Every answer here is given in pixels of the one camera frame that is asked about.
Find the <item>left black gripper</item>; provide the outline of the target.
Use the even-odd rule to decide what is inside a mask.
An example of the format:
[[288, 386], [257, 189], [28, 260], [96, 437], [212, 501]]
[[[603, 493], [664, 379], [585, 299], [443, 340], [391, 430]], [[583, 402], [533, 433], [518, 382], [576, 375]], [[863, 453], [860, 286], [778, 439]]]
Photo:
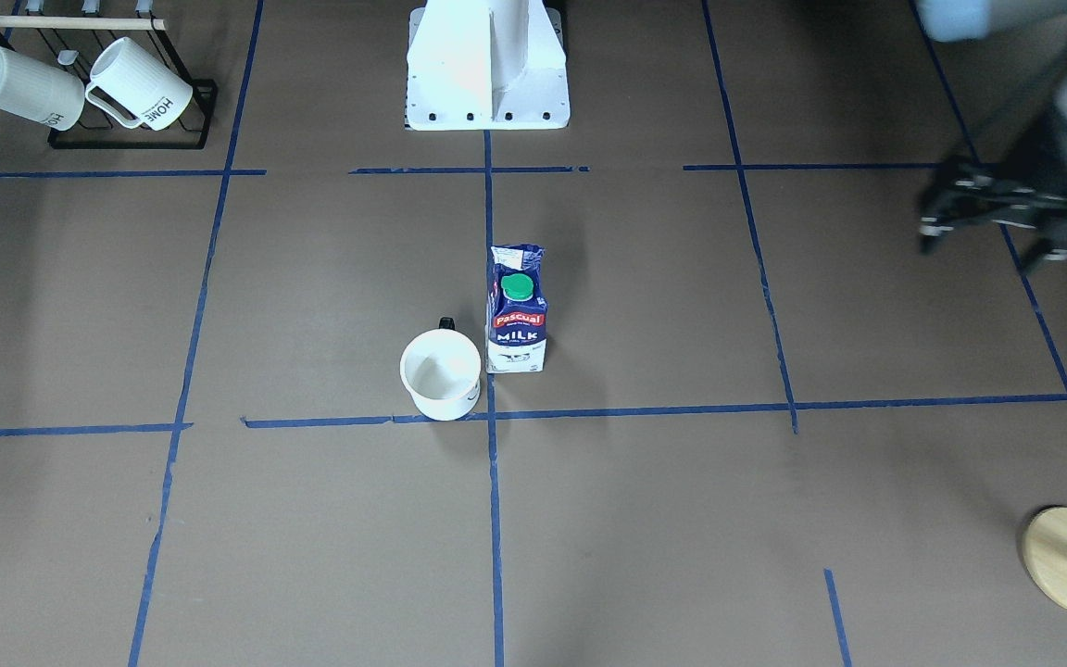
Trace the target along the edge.
[[[996, 223], [1034, 229], [1029, 255], [1067, 254], [1067, 120], [1047, 111], [1040, 131], [1033, 187], [996, 176], [994, 170], [965, 156], [951, 156], [933, 170], [931, 181], [918, 197], [918, 250], [935, 252], [949, 233], [970, 225]], [[1062, 207], [1053, 208], [1053, 198]]]

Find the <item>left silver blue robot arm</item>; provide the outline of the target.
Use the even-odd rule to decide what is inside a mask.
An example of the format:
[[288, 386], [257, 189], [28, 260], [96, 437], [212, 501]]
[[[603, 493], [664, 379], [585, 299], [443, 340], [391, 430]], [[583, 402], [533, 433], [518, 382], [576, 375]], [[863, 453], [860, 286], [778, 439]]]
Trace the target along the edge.
[[[956, 43], [1066, 17], [1067, 1], [919, 1], [915, 11], [928, 38]], [[949, 233], [991, 223], [1034, 234], [1021, 254], [1024, 271], [1067, 257], [1067, 35], [997, 114], [1037, 88], [1047, 90], [1045, 105], [1002, 157], [986, 163], [957, 153], [935, 169], [918, 203], [922, 253], [930, 254]]]

